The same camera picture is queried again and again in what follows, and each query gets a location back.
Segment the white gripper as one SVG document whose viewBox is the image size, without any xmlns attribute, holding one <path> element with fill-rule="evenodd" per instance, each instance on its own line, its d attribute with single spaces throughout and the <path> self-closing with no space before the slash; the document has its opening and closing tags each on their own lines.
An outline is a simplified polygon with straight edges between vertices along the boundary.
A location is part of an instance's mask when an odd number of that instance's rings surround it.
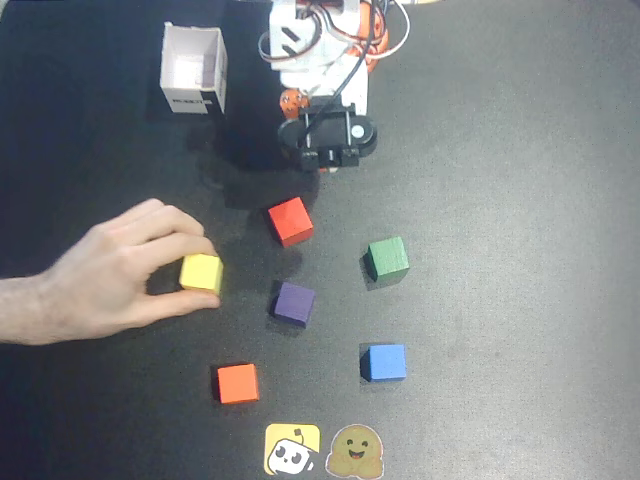
<svg viewBox="0 0 640 480">
<path fill-rule="evenodd" d="M 358 58 L 345 52 L 326 55 L 307 52 L 293 59 L 280 60 L 278 72 L 284 91 L 279 105 L 285 118 L 298 118 L 301 109 L 320 103 L 320 98 L 331 97 L 356 66 Z M 368 70 L 361 64 L 340 93 L 338 104 L 353 105 L 357 115 L 367 113 Z M 319 168 L 320 174 L 334 174 L 338 167 Z"/>
</svg>

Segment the bare human hand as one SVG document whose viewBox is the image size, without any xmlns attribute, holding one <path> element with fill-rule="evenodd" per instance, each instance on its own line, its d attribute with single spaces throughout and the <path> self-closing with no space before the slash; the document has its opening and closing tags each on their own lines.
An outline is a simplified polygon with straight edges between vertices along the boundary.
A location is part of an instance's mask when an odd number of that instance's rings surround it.
<svg viewBox="0 0 640 480">
<path fill-rule="evenodd" d="M 43 275 L 35 343 L 103 338 L 218 307 L 215 293 L 146 290 L 159 268 L 213 251 L 197 220 L 157 199 L 92 227 Z"/>
</svg>

